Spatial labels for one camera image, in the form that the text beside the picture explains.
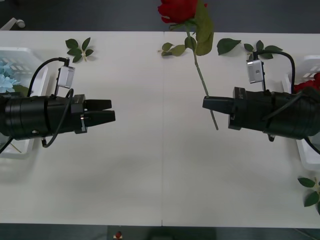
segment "white table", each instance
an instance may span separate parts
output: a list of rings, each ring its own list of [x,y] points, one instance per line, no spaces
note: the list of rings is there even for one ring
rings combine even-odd
[[[190,51],[169,59],[157,53],[165,42],[182,44],[185,33],[0,32],[0,46],[49,59],[66,55],[65,40],[87,37],[95,59],[74,65],[73,88],[87,99],[111,99],[116,122],[59,135],[48,149],[37,142],[30,159],[8,162],[15,172],[0,177],[0,222],[319,227],[314,207],[303,207],[306,190],[297,177],[314,173],[303,170],[296,142],[230,130],[220,113],[216,131]],[[261,39],[297,62],[320,54],[318,34],[216,33],[212,52],[199,58],[212,96],[231,97],[235,86],[261,90],[248,83],[240,46],[218,56],[224,37]],[[266,61],[267,87],[281,91],[289,67],[281,56]]]

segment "dark floor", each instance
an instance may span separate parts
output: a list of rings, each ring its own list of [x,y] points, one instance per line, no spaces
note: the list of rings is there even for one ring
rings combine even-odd
[[[0,26],[30,31],[167,31],[161,0],[5,0]],[[320,33],[319,0],[206,0],[216,32]],[[0,240],[310,240],[295,229],[0,224]],[[320,239],[320,230],[304,230]]]
[[[289,228],[144,227],[99,225],[0,224],[1,240],[311,240],[319,230]]]
[[[16,7],[11,2],[19,2]],[[319,0],[206,0],[215,32],[320,33]],[[36,31],[167,31],[161,0],[5,0],[0,26]]]

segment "blue flower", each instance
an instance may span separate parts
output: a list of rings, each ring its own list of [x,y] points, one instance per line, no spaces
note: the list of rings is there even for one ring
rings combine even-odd
[[[13,93],[15,90],[13,89],[14,84],[12,82],[16,83],[16,80],[11,79],[10,77],[5,77],[3,74],[0,75],[0,93]]]
[[[7,75],[13,75],[14,72],[11,69],[12,63],[7,63],[4,65],[4,63],[0,62],[0,74],[7,73]]]

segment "red flower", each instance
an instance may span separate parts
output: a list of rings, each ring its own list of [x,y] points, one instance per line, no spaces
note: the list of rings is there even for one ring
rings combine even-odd
[[[303,83],[300,83],[298,85],[294,85],[294,92],[299,92],[301,91],[302,89],[306,88],[306,87],[312,87],[316,90],[319,90],[317,84],[315,81],[312,81],[312,80],[309,80],[309,81],[306,81],[306,82],[303,82]]]
[[[161,2],[158,11],[164,16],[162,21],[166,24],[182,24],[196,15],[198,0],[161,0]]]
[[[320,87],[320,72],[316,73],[314,75],[314,81],[315,81],[315,84]]]

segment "white plastic crate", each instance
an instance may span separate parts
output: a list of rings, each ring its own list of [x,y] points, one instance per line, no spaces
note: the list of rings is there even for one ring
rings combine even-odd
[[[308,80],[314,80],[314,75],[320,73],[320,55],[305,56],[303,62],[296,67],[295,84],[300,84]],[[289,72],[282,80],[283,89],[285,92],[291,92],[292,73]],[[310,138],[315,144],[316,139],[320,139],[320,133]],[[301,158],[301,163],[305,169],[320,172],[320,155],[317,154],[305,140],[297,140],[298,150]]]
[[[13,78],[20,82],[20,85],[29,87],[31,78],[36,69],[43,63],[30,49],[22,47],[0,47],[0,63],[10,63],[13,71]],[[48,67],[45,66],[38,73],[32,87],[31,96],[46,94],[49,82]],[[6,142],[7,137],[0,133],[0,144]],[[21,159],[27,156],[32,150],[34,140],[12,141],[19,151],[9,145],[0,155],[1,158]]]

